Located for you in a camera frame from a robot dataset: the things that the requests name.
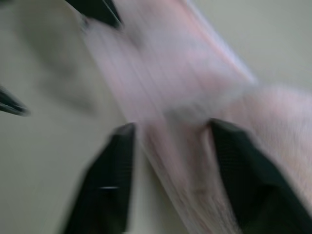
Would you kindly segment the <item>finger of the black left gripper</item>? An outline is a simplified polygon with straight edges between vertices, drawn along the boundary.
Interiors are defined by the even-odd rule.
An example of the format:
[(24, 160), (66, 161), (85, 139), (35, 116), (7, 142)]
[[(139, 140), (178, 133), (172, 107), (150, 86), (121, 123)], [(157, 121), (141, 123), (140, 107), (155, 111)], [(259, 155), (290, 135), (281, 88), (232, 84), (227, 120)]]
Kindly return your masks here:
[(119, 28), (122, 19), (113, 0), (65, 0), (85, 17)]
[(29, 110), (11, 93), (0, 86), (0, 111), (17, 116), (26, 116)]

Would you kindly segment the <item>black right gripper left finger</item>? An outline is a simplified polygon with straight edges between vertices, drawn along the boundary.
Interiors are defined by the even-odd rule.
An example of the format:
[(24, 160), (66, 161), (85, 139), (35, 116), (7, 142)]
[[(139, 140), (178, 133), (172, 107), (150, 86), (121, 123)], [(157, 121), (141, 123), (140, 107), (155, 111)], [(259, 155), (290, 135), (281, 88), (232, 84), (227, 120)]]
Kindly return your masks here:
[(87, 168), (61, 234), (124, 234), (131, 202), (136, 126), (114, 129)]

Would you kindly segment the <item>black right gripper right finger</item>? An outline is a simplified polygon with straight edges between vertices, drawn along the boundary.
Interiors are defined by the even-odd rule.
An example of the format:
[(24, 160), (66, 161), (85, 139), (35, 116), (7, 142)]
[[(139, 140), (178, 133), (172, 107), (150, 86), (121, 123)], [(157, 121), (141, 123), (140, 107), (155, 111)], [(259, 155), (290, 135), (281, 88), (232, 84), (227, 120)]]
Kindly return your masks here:
[(209, 122), (220, 175), (243, 234), (312, 234), (312, 217), (278, 168), (237, 126)]

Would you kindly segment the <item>pink striped towel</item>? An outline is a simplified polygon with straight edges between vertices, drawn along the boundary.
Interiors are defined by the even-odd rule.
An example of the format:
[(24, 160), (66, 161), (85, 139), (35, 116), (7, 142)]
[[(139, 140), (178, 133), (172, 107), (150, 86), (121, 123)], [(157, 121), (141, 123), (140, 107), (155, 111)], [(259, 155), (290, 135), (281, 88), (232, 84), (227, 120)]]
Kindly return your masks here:
[(243, 234), (209, 122), (246, 132), (312, 217), (312, 93), (264, 84), (185, 0), (116, 0), (119, 28), (83, 17), (84, 40), (138, 127), (137, 234)]

